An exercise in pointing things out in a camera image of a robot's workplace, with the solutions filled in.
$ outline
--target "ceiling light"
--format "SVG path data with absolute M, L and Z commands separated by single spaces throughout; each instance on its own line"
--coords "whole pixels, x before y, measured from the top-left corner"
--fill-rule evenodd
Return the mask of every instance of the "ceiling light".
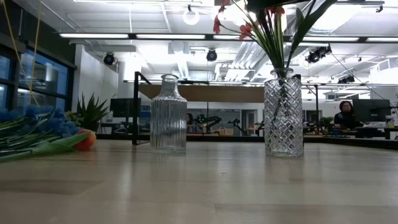
M 210 84 L 229 84 L 229 85 L 238 85 L 243 84 L 243 82 L 209 82 Z
M 187 5 L 191 4 L 192 6 L 201 6 L 201 1 L 164 1 L 164 0 L 73 0 L 75 2 L 88 2 L 88 3 L 115 3 L 115 4 L 174 4 L 174 5 Z
M 304 37 L 304 41 L 312 41 L 312 42 L 356 42 L 359 40 L 359 37 Z
M 239 35 L 214 35 L 216 40 L 239 40 Z M 250 37 L 245 37 L 244 40 L 250 40 Z
M 246 83 L 246 84 L 249 84 L 249 85 L 263 85 L 264 83 L 261 83 L 261 82 L 248 82 L 248 83 Z
M 190 12 L 193 13 L 192 18 L 188 18 L 188 13 L 190 13 Z M 184 23 L 191 25 L 191 26 L 197 24 L 199 22 L 199 19 L 200 19 L 199 12 L 196 9 L 191 9 L 191 11 L 186 9 L 184 11 L 184 13 L 182 14 L 182 20 L 184 21 Z
M 204 35 L 195 34 L 137 34 L 138 39 L 205 39 Z
M 398 42 L 398 37 L 370 37 L 367 42 Z
M 306 43 L 306 42 L 304 42 L 304 43 L 299 43 L 298 46 L 301 46 L 301 47 L 326 47 L 326 46 L 328 46 L 328 44 L 327 43 L 308 43 L 308 42 Z
M 71 39 L 128 39 L 128 34 L 83 34 L 83 33 L 71 33 L 71 34 L 60 34 L 63 38 Z

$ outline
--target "green plant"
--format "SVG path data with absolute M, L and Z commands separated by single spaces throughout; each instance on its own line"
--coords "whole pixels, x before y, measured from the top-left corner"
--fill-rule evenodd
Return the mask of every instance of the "green plant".
M 84 120 L 80 122 L 83 128 L 96 131 L 98 129 L 98 121 L 109 113 L 109 111 L 107 112 L 108 107 L 104 108 L 106 100 L 100 105 L 98 104 L 99 100 L 100 98 L 98 97 L 95 101 L 94 94 L 92 94 L 86 105 L 85 96 L 81 94 L 81 101 L 78 100 L 77 104 L 77 113 L 81 114 L 84 118 Z
M 76 127 L 81 127 L 81 122 L 84 120 L 84 117 L 82 117 L 81 114 L 68 111 L 65 115 L 70 121 L 75 123 Z
M 333 129 L 333 124 L 331 124 L 332 121 L 333 121 L 332 117 L 322 117 L 319 120 L 319 127 L 323 134 L 331 133 L 331 130 Z

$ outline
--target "cable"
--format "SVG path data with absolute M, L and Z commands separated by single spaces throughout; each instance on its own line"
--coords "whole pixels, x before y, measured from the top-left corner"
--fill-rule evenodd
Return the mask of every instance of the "cable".
M 340 63 L 341 66 L 343 66 L 343 68 L 345 68 L 347 70 L 347 72 L 349 72 L 354 78 L 356 78 L 363 86 L 365 86 L 366 88 L 368 88 L 371 92 L 373 92 L 374 94 L 376 94 L 378 97 L 380 97 L 382 100 L 386 100 L 385 98 L 383 98 L 380 94 L 376 93 L 374 90 L 372 90 L 372 88 L 368 87 L 364 82 L 362 82 L 357 76 L 354 75 L 353 72 L 351 72 L 350 70 L 348 70 L 348 68 L 346 68 L 342 62 L 340 62 L 340 60 L 338 60 L 336 58 L 336 56 L 333 53 L 330 53 L 332 56 L 334 56 L 334 58 L 337 60 L 338 63 Z M 396 112 L 396 115 L 398 115 L 398 111 L 397 108 L 393 108 L 394 111 Z
M 19 66 L 21 67 L 21 72 L 22 72 L 24 78 L 26 79 L 25 70 L 24 70 L 24 67 L 22 66 L 21 58 L 20 58 L 18 50 L 17 50 L 17 44 L 15 43 L 14 34 L 12 33 L 11 23 L 10 23 L 10 19 L 8 17 L 7 6 L 6 6 L 6 2 L 5 1 L 3 1 L 3 6 L 4 6 L 4 14 L 6 15 L 8 29 L 9 29 L 11 40 L 12 40 L 12 46 L 14 47 L 15 53 L 17 55 L 18 63 L 19 63 Z M 34 95 L 32 95 L 32 97 L 35 100 L 36 104 L 39 105 L 39 103 L 36 100 L 36 97 Z

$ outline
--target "track light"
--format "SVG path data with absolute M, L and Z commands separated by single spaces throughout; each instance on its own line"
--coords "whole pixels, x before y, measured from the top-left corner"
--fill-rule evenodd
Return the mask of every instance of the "track light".
M 117 62 L 116 58 L 114 57 L 114 52 L 106 53 L 104 57 L 105 65 L 114 65 Z
M 217 60 L 217 53 L 215 49 L 210 49 L 207 53 L 206 59 L 208 62 L 214 62 Z
M 331 53 L 330 45 L 327 47 L 318 47 L 314 51 L 310 51 L 310 54 L 305 58 L 308 63 L 317 63 L 322 58 L 326 57 L 327 54 Z
M 353 82 L 355 82 L 355 78 L 354 78 L 353 75 L 350 75 L 350 76 L 345 77 L 345 78 L 340 78 L 338 80 L 337 84 L 341 84 L 341 83 L 348 84 L 348 83 L 353 83 Z

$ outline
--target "fluorescent light fixture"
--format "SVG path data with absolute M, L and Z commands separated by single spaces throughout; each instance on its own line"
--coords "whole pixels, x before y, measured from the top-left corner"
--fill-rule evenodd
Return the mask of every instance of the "fluorescent light fixture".
M 298 46 L 301 46 L 301 47 L 327 47 L 329 45 L 327 43 L 306 43 L 306 42 L 304 42 L 304 43 L 299 43 Z
M 204 35 L 196 34 L 137 34 L 138 39 L 198 39 L 204 40 Z
M 87 3 L 116 3 L 116 4 L 159 4 L 159 3 L 164 3 L 164 4 L 178 4 L 178 5 L 184 5 L 186 6 L 187 4 L 191 5 L 202 5 L 202 2 L 200 1 L 164 1 L 164 0 L 73 0 L 74 2 L 87 2 Z
M 226 84 L 226 85 L 238 85 L 243 84 L 243 82 L 209 82 L 210 84 Z
M 333 37 L 333 36 L 325 36 L 325 37 L 304 37 L 304 41 L 320 41 L 320 42 L 356 42 L 359 40 L 359 37 Z
M 398 42 L 398 37 L 370 37 L 367 42 Z
M 348 98 L 348 97 L 351 97 L 351 96 L 355 96 L 355 95 L 361 95 L 361 94 L 363 94 L 363 93 L 367 93 L 367 92 L 369 92 L 369 90 L 362 91 L 362 92 L 359 92 L 359 93 L 353 93 L 353 94 L 346 95 L 346 96 L 341 96 L 341 97 L 339 97 L 339 99 L 345 99 L 345 98 Z
M 263 85 L 264 83 L 261 83 L 261 82 L 248 82 L 248 83 L 246 83 L 246 84 L 248 84 L 248 85 Z
M 239 40 L 239 35 L 214 35 L 216 40 Z M 245 37 L 243 40 L 251 40 L 250 37 Z
M 83 33 L 71 33 L 71 34 L 60 34 L 63 38 L 72 39 L 128 39 L 128 34 L 83 34 Z

